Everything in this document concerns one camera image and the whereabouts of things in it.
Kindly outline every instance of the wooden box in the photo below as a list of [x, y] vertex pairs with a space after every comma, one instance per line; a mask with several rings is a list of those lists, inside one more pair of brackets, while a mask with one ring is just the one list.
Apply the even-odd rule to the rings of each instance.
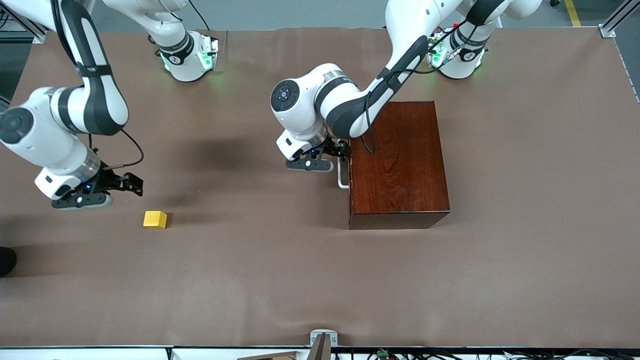
[[375, 154], [351, 141], [349, 228], [431, 227], [450, 212], [434, 103], [390, 102], [372, 130]]

